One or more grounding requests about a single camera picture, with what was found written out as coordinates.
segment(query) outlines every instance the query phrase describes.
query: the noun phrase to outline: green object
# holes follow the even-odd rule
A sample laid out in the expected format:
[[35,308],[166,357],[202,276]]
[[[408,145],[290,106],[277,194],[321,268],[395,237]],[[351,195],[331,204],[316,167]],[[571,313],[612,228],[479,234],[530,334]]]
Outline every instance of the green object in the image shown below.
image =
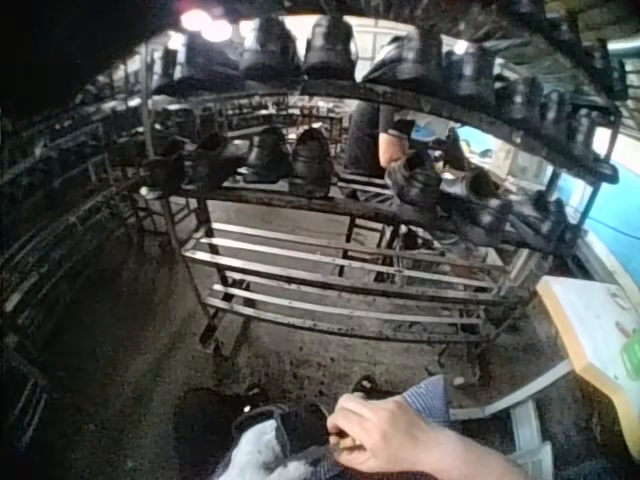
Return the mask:
[[624,342],[620,354],[629,378],[640,381],[640,333],[634,333]]

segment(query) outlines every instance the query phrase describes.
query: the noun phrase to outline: hand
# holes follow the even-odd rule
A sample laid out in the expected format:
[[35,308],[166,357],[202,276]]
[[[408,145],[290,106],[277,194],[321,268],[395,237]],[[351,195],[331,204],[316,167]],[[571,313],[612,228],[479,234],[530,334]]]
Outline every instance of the hand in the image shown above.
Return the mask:
[[350,436],[360,448],[342,450],[336,460],[362,472],[429,473],[446,444],[447,429],[425,423],[401,396],[367,401],[343,395],[328,419],[329,441]]

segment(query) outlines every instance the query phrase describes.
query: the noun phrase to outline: black shirt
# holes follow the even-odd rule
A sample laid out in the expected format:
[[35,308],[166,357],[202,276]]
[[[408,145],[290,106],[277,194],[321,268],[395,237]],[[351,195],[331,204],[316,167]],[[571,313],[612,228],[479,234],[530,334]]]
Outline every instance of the black shirt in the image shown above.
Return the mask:
[[400,108],[379,103],[358,102],[351,116],[351,126],[343,157],[348,173],[384,178],[378,158],[378,134],[407,138],[415,125],[413,120],[398,120]]

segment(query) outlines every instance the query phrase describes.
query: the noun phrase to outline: concrete floor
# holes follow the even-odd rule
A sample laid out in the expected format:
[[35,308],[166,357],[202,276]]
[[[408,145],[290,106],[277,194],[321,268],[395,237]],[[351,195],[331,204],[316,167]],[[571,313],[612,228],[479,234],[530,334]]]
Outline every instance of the concrete floor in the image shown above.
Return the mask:
[[[346,230],[346,219],[320,214],[213,202],[210,209],[214,221],[285,232],[295,228],[299,235],[341,239]],[[189,225],[182,228],[187,231]],[[427,377],[427,371],[443,371],[450,379],[470,375],[463,348],[452,348],[439,368],[437,350],[430,346],[326,337],[257,322],[251,322],[233,359],[214,360],[199,347],[205,320],[172,252],[163,253],[154,240],[144,253],[114,244],[100,261],[104,267],[66,310],[44,353],[54,396],[34,451],[46,478],[177,478],[173,407],[193,386],[241,392],[258,382],[274,401],[314,398],[331,406],[365,373],[394,391]],[[215,280],[210,269],[194,272],[203,290]],[[542,358],[535,332],[523,333],[532,325],[524,322],[489,352],[491,389],[452,391],[454,402],[499,397],[500,390],[513,388],[508,379],[532,379],[549,366],[545,362],[553,362],[554,355]],[[529,357],[538,361],[526,361]],[[522,371],[514,365],[522,365]],[[557,411],[558,401],[551,400],[551,411]],[[513,449],[508,417],[480,422],[477,430],[505,453]],[[582,430],[576,433],[580,438],[586,435]]]

